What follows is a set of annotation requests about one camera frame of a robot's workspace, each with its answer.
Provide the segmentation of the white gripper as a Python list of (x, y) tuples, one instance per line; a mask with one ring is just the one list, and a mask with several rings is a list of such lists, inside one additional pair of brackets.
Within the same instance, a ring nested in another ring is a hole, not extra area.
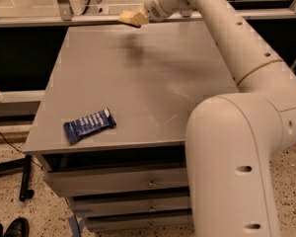
[(145, 0), (144, 7), (139, 7), (135, 11), (123, 11), (118, 20), (130, 27), (140, 28), (148, 24), (149, 19), (162, 22), (186, 8), (186, 0)]

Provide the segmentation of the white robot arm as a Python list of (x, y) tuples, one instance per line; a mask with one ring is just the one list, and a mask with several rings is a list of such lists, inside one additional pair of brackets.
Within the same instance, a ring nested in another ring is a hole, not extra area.
[(195, 237), (280, 237), (269, 170), (296, 143), (296, 75), (227, 0), (145, 0), (132, 27), (197, 10), (238, 87), (200, 103), (185, 134)]

